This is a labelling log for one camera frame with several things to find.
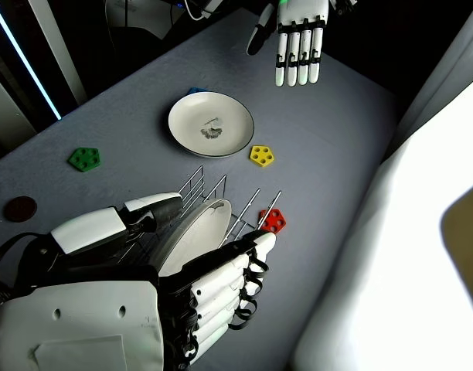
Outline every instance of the metal wire rack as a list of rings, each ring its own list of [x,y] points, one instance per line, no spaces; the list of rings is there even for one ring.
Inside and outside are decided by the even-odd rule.
[[[203,165],[199,166],[182,185],[179,190],[179,194],[182,196],[182,214],[180,218],[183,218],[190,210],[195,209],[200,204],[204,203],[208,199],[224,199],[226,193],[226,179],[227,175],[223,175],[218,182],[207,192],[208,189],[206,184],[206,178],[204,176]],[[253,230],[259,230],[263,224],[277,200],[281,196],[281,191],[272,199],[267,207],[266,213],[261,217],[257,224],[247,222],[244,219],[245,213],[258,197],[260,188],[256,189],[254,194],[249,198],[247,204],[241,209],[239,214],[233,213],[230,220],[230,226],[226,231],[224,239],[221,241],[219,247],[227,242],[238,240],[240,236],[245,235]],[[116,264],[139,264],[149,259],[151,252],[163,236],[170,233],[169,230],[165,230],[162,233],[142,233],[140,236],[134,236],[130,240],[124,250],[118,255]]]

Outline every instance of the brown round object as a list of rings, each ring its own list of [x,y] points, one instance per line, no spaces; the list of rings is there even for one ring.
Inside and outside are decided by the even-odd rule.
[[[20,196],[9,201],[3,215],[5,218],[16,223],[25,222],[34,216],[37,210],[37,203],[27,196]]]

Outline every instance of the white plate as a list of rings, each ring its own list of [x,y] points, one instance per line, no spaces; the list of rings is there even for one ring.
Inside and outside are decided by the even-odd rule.
[[[227,199],[208,199],[193,210],[168,239],[159,246],[159,253],[168,255],[161,265],[159,277],[180,272],[183,264],[218,248],[226,235],[231,219],[231,204]]]
[[[250,112],[238,100],[209,91],[176,102],[168,124],[179,144],[202,157],[233,155],[254,136]]]

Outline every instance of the blue light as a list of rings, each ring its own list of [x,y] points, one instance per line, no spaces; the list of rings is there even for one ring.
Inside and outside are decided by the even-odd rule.
[[[27,71],[29,71],[30,76],[32,77],[32,79],[33,79],[34,82],[36,83],[37,87],[38,87],[39,90],[41,91],[41,94],[43,95],[44,99],[46,100],[47,104],[49,105],[49,108],[51,108],[51,111],[53,111],[54,115],[56,116],[56,119],[61,120],[61,116],[60,116],[60,114],[58,113],[58,110],[54,107],[54,104],[53,104],[53,102],[51,101],[51,99],[49,98],[49,95],[48,95],[47,92],[44,90],[43,85],[41,84],[41,82],[40,82],[39,79],[37,78],[36,73],[34,72],[34,70],[32,69],[32,67],[30,66],[30,63],[29,63],[29,61],[27,60],[26,56],[23,54],[22,49],[20,49],[20,46],[19,46],[19,44],[17,43],[17,40],[15,40],[15,37],[13,37],[12,31],[10,31],[10,28],[9,28],[8,25],[6,24],[6,22],[5,22],[5,20],[3,19],[3,16],[2,16],[1,13],[0,13],[0,25],[2,25],[2,28],[5,30],[5,33],[6,33],[7,37],[9,38],[9,40],[10,40],[10,42],[12,43],[13,47],[15,48],[15,51],[16,51],[17,54],[19,55],[19,57],[20,57],[20,59],[22,60],[23,64],[26,66]]]

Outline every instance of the yellow pentagon piece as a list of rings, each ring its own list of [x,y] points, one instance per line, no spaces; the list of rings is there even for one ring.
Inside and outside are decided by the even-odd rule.
[[[274,161],[273,152],[266,145],[254,145],[250,152],[250,160],[257,165],[264,167],[268,166]]]

